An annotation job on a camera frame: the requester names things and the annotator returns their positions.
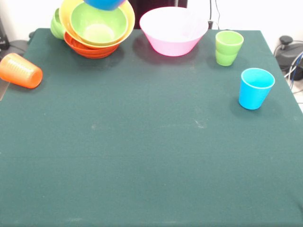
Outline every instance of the pink bowl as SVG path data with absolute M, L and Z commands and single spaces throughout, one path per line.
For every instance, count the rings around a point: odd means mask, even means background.
M 140 27 L 155 51 L 181 56 L 189 53 L 207 32 L 208 22 L 187 8 L 162 7 L 145 13 Z

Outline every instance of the plastic bowl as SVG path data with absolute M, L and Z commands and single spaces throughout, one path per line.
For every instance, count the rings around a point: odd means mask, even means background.
M 53 15 L 51 22 L 51 32 L 56 38 L 64 39 L 65 29 L 60 22 L 59 9 L 57 9 Z
M 83 54 L 94 55 L 94 54 L 107 54 L 113 52 L 118 48 L 118 44 L 111 47 L 101 48 L 98 50 L 90 49 L 83 44 L 79 43 L 77 40 L 73 39 L 67 32 L 64 34 L 65 42 L 76 52 Z
M 115 45 L 123 42 L 133 31 L 134 23 L 135 23 L 134 9 L 133 9 L 132 5 L 126 0 L 119 7 L 126 15 L 127 21 L 128 21 L 127 32 L 125 33 L 125 35 L 118 42 L 111 44 L 111 45 L 97 46 L 97 45 L 91 45 L 91 44 L 86 43 L 80 36 L 78 36 L 74 32 L 73 28 L 71 27 L 71 22 L 70 22 L 73 9 L 76 8 L 82 2 L 83 2 L 83 0 L 63 0 L 63 3 L 59 10 L 60 20 L 61 20 L 61 23 L 62 23 L 63 27 L 65 28 L 66 32 L 79 43 L 81 43 L 91 49 L 100 49 L 100 48 L 105 48 L 105 47 L 111 47 L 111 46 L 115 46 Z
M 74 40 L 68 33 L 64 34 L 64 40 L 77 54 L 91 59 L 105 58 L 115 52 L 119 46 L 116 45 L 114 47 L 103 48 L 100 50 L 92 50 Z
M 127 25 L 127 18 L 119 8 L 105 11 L 81 3 L 71 14 L 73 30 L 92 45 L 114 44 L 126 33 Z
M 116 9 L 124 0 L 84 0 L 87 4 L 103 10 L 114 10 Z
M 155 51 L 181 56 L 189 53 L 207 32 L 208 22 L 187 8 L 162 7 L 145 13 L 140 27 Z

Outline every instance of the green bowl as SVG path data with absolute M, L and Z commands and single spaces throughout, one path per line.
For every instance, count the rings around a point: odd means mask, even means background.
M 71 14 L 71 26 L 88 44 L 102 46 L 119 41 L 127 31 L 128 22 L 120 8 L 105 11 L 81 3 Z
M 53 15 L 51 22 L 51 32 L 56 38 L 64 39 L 65 29 L 60 22 L 59 9 L 57 9 Z

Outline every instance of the white wall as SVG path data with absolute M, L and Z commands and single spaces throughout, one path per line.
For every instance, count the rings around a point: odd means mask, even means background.
M 38 27 L 49 27 L 62 0 L 0 0 L 0 17 L 9 40 L 28 39 Z M 281 35 L 303 40 L 303 0 L 217 0 L 221 29 L 261 30 L 274 50 Z M 188 8 L 209 15 L 209 0 L 188 0 Z M 217 19 L 213 0 L 213 20 Z
M 218 14 L 213 2 L 212 20 Z M 220 29 L 261 30 L 270 49 L 274 51 L 279 37 L 290 35 L 303 40 L 303 0 L 217 0 L 220 11 Z M 209 0 L 189 0 L 188 8 L 209 15 Z

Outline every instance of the blue cup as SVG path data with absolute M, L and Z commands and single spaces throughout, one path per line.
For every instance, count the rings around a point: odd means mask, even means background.
M 274 76 L 266 70 L 244 70 L 241 74 L 240 105 L 249 110 L 259 109 L 274 84 Z
M 102 10 L 114 10 L 124 2 L 124 0 L 84 0 L 87 4 Z

